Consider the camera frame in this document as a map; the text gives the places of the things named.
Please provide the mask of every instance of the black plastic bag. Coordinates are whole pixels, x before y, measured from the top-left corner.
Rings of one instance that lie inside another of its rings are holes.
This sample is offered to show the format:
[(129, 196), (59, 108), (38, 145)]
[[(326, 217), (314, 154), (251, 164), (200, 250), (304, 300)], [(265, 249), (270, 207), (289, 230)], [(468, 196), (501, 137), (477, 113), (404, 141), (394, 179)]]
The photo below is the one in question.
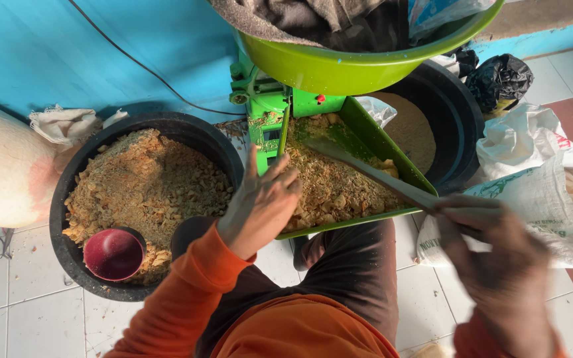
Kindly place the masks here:
[(477, 56), (477, 53), (474, 52), (474, 50), (464, 50), (463, 46), (459, 46), (443, 54), (443, 56), (446, 57), (452, 57), (452, 55), (455, 55), (455, 59), (459, 64), (459, 78), (470, 75), (470, 72), (474, 71), (479, 64), (479, 56)]
[(534, 81), (525, 62), (505, 53), (483, 62), (466, 79), (466, 86), (483, 112), (497, 108), (501, 99), (521, 99)]

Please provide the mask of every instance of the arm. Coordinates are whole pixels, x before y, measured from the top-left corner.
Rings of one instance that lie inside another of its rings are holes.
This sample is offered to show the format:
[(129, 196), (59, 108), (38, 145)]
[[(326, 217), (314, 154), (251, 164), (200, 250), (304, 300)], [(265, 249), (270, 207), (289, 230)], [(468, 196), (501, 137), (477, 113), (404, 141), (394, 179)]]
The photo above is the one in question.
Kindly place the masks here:
[[(457, 327), (457, 356), (563, 357), (545, 306), (545, 244), (497, 200), (459, 195), (436, 207), (441, 245), (477, 304), (471, 321)], [(477, 229), (475, 239), (492, 250), (470, 251), (456, 223)]]
[[(554, 354), (551, 358), (566, 358), (558, 340), (555, 339)], [(474, 310), (468, 323), (457, 326), (454, 338), (457, 358), (506, 358), (508, 355), (499, 342), (486, 328), (482, 313)]]
[(302, 196), (298, 170), (285, 171), (288, 161), (283, 155), (258, 176), (251, 146), (243, 184), (225, 216), (171, 264), (106, 358), (191, 357), (222, 294), (286, 226)]
[(172, 263), (170, 274), (105, 357), (191, 357), (220, 297), (254, 260), (231, 252), (212, 225)]

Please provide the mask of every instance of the feed debris on floor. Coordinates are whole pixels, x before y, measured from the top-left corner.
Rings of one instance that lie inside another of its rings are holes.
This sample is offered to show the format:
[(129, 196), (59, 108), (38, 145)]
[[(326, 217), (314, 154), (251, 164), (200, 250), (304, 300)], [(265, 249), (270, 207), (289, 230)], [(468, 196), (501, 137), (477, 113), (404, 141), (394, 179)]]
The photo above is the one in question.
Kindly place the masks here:
[(122, 136), (99, 152), (64, 202), (70, 227), (63, 233), (84, 247), (103, 229), (131, 227), (143, 235), (147, 254), (125, 282), (158, 283), (169, 272), (176, 227), (192, 216), (222, 216), (234, 188), (203, 154), (156, 129)]
[[(285, 152), (291, 156), (289, 165), (300, 170), (303, 191), (283, 232), (367, 217), (406, 206), (392, 192), (353, 168), (302, 145), (296, 139), (295, 128), (298, 122), (305, 126), (304, 131), (312, 137), (328, 137), (330, 126), (344, 126), (337, 113), (289, 120)], [(399, 177), (390, 159), (381, 162), (373, 157), (369, 164)]]

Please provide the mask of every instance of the black plastic tub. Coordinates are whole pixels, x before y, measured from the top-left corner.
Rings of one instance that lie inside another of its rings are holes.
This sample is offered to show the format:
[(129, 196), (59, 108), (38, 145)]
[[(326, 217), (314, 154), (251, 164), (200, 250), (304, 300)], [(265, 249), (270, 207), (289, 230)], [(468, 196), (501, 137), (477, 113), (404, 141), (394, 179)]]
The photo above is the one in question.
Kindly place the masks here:
[(59, 263), (68, 275), (89, 292), (116, 301), (142, 301), (157, 285), (133, 285), (106, 281), (94, 276), (85, 267), (83, 250), (62, 231), (69, 226), (67, 208), (63, 202), (76, 186), (75, 175), (85, 170), (88, 158), (95, 157), (97, 148), (110, 145), (124, 134), (146, 128), (155, 128), (171, 140), (183, 143), (214, 162), (238, 189), (242, 183), (244, 168), (234, 146), (211, 124), (192, 115), (177, 112), (153, 112), (135, 115), (121, 120), (85, 143), (61, 174), (50, 207), (50, 238)]
[(439, 195), (461, 191), (479, 169), (476, 143), (485, 126), (472, 93), (459, 78), (433, 61), (380, 92), (394, 93), (417, 106), (428, 119), (437, 151), (425, 177)]

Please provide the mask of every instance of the gray cloth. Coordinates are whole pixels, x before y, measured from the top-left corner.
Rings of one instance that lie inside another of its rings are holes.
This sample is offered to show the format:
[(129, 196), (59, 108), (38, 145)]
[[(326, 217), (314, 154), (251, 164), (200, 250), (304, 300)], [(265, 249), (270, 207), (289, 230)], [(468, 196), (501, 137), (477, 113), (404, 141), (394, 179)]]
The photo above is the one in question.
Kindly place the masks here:
[(408, 47), (408, 0), (211, 0), (234, 28), (275, 42), (343, 52)]

